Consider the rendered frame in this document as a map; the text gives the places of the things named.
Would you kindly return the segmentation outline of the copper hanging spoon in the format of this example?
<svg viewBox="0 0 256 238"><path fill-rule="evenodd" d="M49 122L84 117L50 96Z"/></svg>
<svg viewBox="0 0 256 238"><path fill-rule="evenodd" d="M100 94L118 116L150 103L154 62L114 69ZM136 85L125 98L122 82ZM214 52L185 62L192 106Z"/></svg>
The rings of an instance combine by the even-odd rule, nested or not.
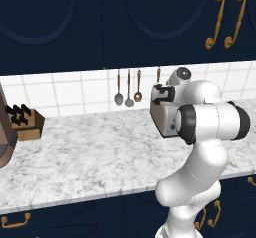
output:
<svg viewBox="0 0 256 238"><path fill-rule="evenodd" d="M137 71L137 92L134 94L135 102L140 102L142 100L142 94L140 92L140 79L141 79L141 71L138 69L138 71Z"/></svg>

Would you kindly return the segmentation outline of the navy base drawer front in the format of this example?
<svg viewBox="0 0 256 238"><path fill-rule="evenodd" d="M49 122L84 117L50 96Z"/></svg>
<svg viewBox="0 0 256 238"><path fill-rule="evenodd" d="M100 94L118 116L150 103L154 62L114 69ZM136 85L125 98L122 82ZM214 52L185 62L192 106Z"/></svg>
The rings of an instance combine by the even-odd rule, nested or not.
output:
<svg viewBox="0 0 256 238"><path fill-rule="evenodd" d="M123 199L0 214L0 238L123 238Z"/></svg>

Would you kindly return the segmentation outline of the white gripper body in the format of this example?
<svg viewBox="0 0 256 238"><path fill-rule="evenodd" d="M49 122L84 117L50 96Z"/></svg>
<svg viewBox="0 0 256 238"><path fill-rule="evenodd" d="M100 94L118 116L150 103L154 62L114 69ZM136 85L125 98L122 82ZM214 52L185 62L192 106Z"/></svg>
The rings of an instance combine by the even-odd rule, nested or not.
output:
<svg viewBox="0 0 256 238"><path fill-rule="evenodd" d="M156 84L151 91L151 99L154 104L161 102L172 102L175 98L175 88L173 86L164 86Z"/></svg>

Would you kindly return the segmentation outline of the navy base cupboard door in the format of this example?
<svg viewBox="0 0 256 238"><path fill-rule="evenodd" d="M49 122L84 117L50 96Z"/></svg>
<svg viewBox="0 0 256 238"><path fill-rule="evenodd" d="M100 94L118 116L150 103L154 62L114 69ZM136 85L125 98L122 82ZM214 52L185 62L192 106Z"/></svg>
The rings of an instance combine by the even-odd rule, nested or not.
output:
<svg viewBox="0 0 256 238"><path fill-rule="evenodd" d="M249 176L256 183L256 174ZM256 238L256 186L248 183L249 176L220 181L221 213L207 238ZM216 213L212 207L213 217Z"/></svg>
<svg viewBox="0 0 256 238"><path fill-rule="evenodd" d="M124 238L155 238L169 209L156 199L154 191L124 197Z"/></svg>

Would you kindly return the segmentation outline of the grey hanging spoon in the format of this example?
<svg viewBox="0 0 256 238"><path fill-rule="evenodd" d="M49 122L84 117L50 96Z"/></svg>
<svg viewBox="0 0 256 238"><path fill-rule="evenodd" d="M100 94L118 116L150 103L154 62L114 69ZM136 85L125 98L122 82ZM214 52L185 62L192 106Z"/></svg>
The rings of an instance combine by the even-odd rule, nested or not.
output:
<svg viewBox="0 0 256 238"><path fill-rule="evenodd" d="M134 105L134 101L130 98L130 78L127 78L127 99L125 105L127 107L132 107Z"/></svg>
<svg viewBox="0 0 256 238"><path fill-rule="evenodd" d="M117 74L117 87L120 87L120 74ZM123 103L123 95L120 91L117 91L117 94L114 97L114 101L118 106L121 106Z"/></svg>

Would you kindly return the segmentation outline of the wooden knife block black knives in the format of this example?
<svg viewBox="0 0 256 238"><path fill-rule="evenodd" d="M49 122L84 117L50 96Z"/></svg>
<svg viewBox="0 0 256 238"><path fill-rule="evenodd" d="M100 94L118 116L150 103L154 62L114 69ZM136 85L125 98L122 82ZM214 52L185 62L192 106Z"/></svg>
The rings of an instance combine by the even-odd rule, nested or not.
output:
<svg viewBox="0 0 256 238"><path fill-rule="evenodd" d="M45 118L38 111L22 104L6 106L5 112L10 115L12 129L17 132L19 141L41 138Z"/></svg>

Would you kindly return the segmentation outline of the navy wall cupboard door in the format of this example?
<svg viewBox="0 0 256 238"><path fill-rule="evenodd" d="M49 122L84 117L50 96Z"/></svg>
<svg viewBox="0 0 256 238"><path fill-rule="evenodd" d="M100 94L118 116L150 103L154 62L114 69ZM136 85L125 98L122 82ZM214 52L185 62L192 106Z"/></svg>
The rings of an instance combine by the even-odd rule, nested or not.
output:
<svg viewBox="0 0 256 238"><path fill-rule="evenodd" d="M230 0L232 60L256 60L256 0Z"/></svg>
<svg viewBox="0 0 256 238"><path fill-rule="evenodd" d="M102 0L104 64L110 68L211 63L218 0Z"/></svg>
<svg viewBox="0 0 256 238"><path fill-rule="evenodd" d="M102 68L101 0L0 0L0 75Z"/></svg>

